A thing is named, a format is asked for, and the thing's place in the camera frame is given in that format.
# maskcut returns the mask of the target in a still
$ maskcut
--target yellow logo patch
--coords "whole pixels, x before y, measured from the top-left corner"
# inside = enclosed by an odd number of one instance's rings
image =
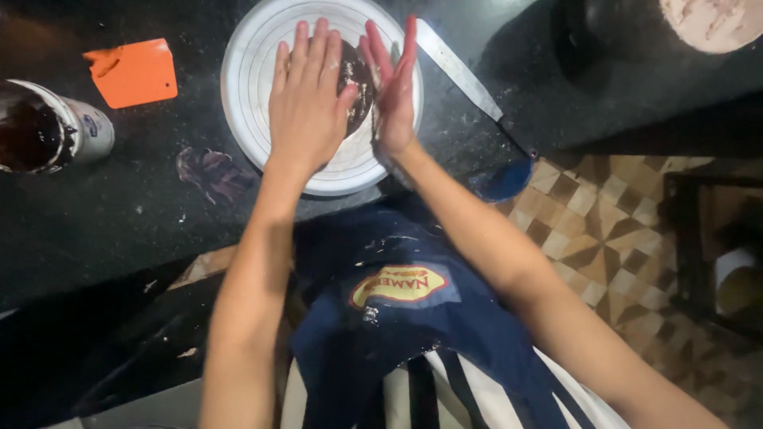
[[[397,302],[417,302],[448,285],[448,280],[425,266],[388,265],[360,282],[350,293],[349,303],[362,308],[372,296]]]

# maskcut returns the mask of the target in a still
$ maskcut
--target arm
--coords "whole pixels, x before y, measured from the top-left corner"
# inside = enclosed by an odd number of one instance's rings
[[[342,142],[347,109],[357,95],[357,88],[348,85],[336,96],[339,32],[329,33],[328,22],[321,18],[309,49],[307,33],[307,23],[300,22],[291,59],[286,43],[278,46],[269,105],[272,152],[214,306],[204,363],[202,428],[272,427],[273,353],[297,202],[309,178]]]
[[[409,18],[405,51],[394,70],[372,23],[367,31],[369,37],[361,40],[364,55],[373,59],[386,85],[380,101],[382,143],[458,251],[530,329],[538,348],[631,427],[725,427],[646,365],[574,294],[525,234],[449,177],[418,144],[410,131],[415,19]]]

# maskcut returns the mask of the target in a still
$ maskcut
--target black granite counter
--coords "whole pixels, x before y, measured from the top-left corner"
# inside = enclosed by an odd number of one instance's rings
[[[379,0],[402,22],[426,19],[483,80],[515,124],[515,138],[543,153],[573,147],[763,89],[763,44],[735,53],[669,60],[607,60],[595,89],[562,74],[552,0]],[[237,242],[256,186],[235,205],[212,205],[181,182],[185,146],[248,163],[227,123],[220,67],[228,38],[256,0],[0,0],[0,78],[25,79],[100,108],[114,123],[112,154],[51,176],[0,175],[0,311]],[[164,37],[177,98],[112,110],[81,54]],[[420,50],[425,107],[419,137],[449,173],[464,178],[520,156]],[[304,198],[300,219],[380,198],[390,183],[345,198]]]

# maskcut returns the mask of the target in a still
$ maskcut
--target hand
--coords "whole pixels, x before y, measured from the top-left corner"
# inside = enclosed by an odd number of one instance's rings
[[[416,16],[408,16],[405,47],[398,66],[392,68],[387,48],[379,37],[374,21],[365,23],[368,36],[360,37],[360,48],[372,73],[378,73],[379,95],[376,98],[380,118],[381,145],[390,156],[402,153],[414,139],[414,66],[416,65]]]
[[[336,153],[358,94],[356,85],[348,85],[336,96],[342,38],[328,26],[326,18],[319,19],[308,46],[307,22],[298,22],[291,59],[286,42],[278,44],[275,58],[269,104],[272,149],[265,170],[298,179],[302,186]]]

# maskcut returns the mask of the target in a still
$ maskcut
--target tiled floor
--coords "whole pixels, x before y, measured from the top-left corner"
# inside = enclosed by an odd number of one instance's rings
[[[530,185],[497,209],[647,363],[733,426],[760,388],[739,345],[750,349],[669,305],[677,288],[675,242],[657,214],[663,175],[710,161],[583,156],[565,168],[541,160]],[[225,270],[234,251],[201,255],[173,288]]]

